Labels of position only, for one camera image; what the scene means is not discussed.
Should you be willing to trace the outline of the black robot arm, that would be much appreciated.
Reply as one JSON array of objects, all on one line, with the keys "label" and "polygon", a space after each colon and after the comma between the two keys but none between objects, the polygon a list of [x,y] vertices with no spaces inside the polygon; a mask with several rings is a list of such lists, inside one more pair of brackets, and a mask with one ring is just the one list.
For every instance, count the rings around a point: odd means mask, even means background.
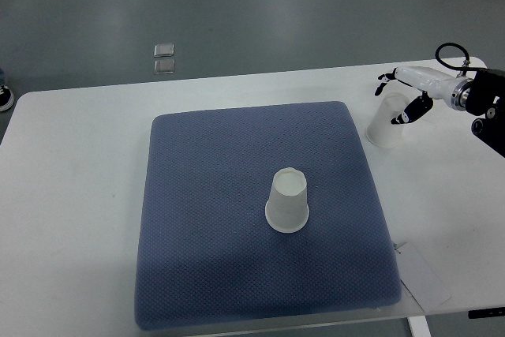
[{"label": "black robot arm", "polygon": [[475,137],[504,156],[504,71],[475,68],[465,110],[477,116],[471,125]]}]

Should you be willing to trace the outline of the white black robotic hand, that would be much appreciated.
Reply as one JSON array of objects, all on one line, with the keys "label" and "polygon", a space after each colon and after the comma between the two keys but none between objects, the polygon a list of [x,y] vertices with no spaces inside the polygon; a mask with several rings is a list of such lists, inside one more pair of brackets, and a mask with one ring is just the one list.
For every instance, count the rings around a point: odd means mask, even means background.
[{"label": "white black robotic hand", "polygon": [[375,96],[380,95],[390,81],[398,81],[421,92],[391,119],[392,125],[417,121],[432,109],[435,99],[443,100],[453,110],[465,111],[472,83],[468,77],[451,77],[439,70],[421,66],[399,66],[391,73],[380,75],[378,80],[380,86],[376,89]]}]

